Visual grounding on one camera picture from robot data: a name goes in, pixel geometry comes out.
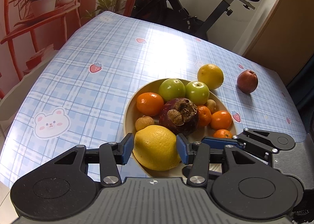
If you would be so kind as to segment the brown wooden wardrobe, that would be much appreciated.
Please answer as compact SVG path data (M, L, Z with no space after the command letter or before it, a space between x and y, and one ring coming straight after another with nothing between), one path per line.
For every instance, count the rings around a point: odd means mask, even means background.
M288 84L313 55L313 0L277 0L244 57Z

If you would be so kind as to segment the dark purple mangosteen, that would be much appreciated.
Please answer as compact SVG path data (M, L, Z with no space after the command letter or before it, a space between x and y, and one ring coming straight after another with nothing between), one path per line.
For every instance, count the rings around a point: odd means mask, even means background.
M199 115L197 106L185 97L177 97L164 104L159 114L159 125L174 134L188 136L197 129Z

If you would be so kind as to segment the green apple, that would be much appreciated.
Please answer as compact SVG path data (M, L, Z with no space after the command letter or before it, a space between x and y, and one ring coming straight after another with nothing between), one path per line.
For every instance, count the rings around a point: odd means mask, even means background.
M185 97L186 90L182 81L169 78L161 83L158 94L167 102L174 98Z
M193 81L186 84L185 91L185 97L197 106L205 105L210 95L207 85L199 81Z

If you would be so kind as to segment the red apple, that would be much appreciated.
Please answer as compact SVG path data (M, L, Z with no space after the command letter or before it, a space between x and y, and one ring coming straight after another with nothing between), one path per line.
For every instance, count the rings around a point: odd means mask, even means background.
M250 94L258 86L258 77L252 70L245 70L237 78L238 88L245 94Z

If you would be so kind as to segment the small orange mandarin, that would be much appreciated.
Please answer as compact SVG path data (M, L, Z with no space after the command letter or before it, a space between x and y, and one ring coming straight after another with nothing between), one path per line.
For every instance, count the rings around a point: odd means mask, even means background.
M212 114L210 126L212 129L228 129L232 124L232 116L227 111L216 111Z
M219 129L213 133L215 138L232 138L233 134L227 129Z
M199 128L206 127L211 123L212 114L208 107L206 106L197 106L198 122L197 126Z
M158 115L164 106L163 98L153 92L142 93L137 97L136 107L139 112L147 116Z

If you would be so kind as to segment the yellow lemon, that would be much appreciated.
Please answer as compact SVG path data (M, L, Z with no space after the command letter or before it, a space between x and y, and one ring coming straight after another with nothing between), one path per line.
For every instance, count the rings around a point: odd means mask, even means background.
M167 171L180 164L176 135L159 125L149 125L135 134L133 155L145 168Z
M214 64L206 64L199 68L197 80L206 84L209 90L215 90L224 82L223 71Z

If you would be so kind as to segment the blue plaid tablecloth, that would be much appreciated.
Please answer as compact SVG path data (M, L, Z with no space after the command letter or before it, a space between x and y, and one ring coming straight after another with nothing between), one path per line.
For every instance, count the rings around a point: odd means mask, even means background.
M195 81L204 64L224 73L215 95L237 131L257 128L304 140L300 115L276 72L177 30L106 12L77 30L34 84L5 140L1 182L10 187L77 144L120 141L127 104L140 87L163 78ZM237 86L245 70L258 77L250 94Z

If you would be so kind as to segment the beige round plate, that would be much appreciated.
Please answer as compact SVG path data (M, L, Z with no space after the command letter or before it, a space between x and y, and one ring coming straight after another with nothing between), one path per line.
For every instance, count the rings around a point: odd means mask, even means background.
M145 92L154 92L158 93L159 86L162 84L163 81L165 81L166 78L163 79L158 79L156 81L152 81L150 83L145 84L141 88L138 89L138 91L132 96L130 99L126 110L125 110L125 115L124 115L124 120L123 120L123 133L124 135L128 133L133 133L135 135L136 133L136 128L135 128L135 122L138 118L142 117L144 114L138 111L136 107L136 100L137 97ZM190 81L187 81L185 79L180 79L184 85L188 84ZM227 110L226 105L224 105L220 99L215 95L214 90L210 90L210 95L209 99L212 99L216 102L216 109L218 111L228 111L231 114L231 111ZM159 124L159 116L153 117L155 124ZM232 123L228 129L233 135L238 134L237 128L235 126L235 123L232 119ZM206 128L198 128L195 132L190 134L187 139L189 142L195 142L195 141L200 141L203 139L205 136L211 136L215 131L208 125ZM142 169L142 172L146 174L147 177L182 177L184 181L186 181L186 177L182 174L182 168L184 168L184 164L180 163L177 167L172 168L167 171L155 171L155 170L150 170L147 169L146 167L142 166L137 159L134 157L133 153L131 155L131 159L134 160L137 165ZM216 172L221 172L221 164L210 164L209 169L212 171ZM135 176L135 177L140 177L140 174L136 174L135 171L131 171L130 176Z

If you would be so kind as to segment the printed room backdrop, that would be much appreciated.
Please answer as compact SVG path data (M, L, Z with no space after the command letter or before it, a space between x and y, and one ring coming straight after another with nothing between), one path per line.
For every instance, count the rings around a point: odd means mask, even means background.
M103 11L129 16L135 0L1 0L1 96Z

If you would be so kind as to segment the brown longan fruit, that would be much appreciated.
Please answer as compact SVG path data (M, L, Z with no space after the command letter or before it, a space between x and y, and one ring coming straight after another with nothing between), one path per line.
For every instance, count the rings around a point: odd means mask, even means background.
M212 99L208 99L207 102L205 103L205 106L210 110L212 114L217 111L217 104Z
M143 117L140 117L136 120L135 122L135 128L137 131L140 131L144 128L146 128L147 126L150 126L150 125L154 125L154 119L150 116L143 116Z

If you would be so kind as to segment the dark blue curtain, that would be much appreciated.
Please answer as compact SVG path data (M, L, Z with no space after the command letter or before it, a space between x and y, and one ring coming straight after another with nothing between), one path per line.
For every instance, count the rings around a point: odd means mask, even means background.
M313 129L313 55L286 86L304 124L306 132Z

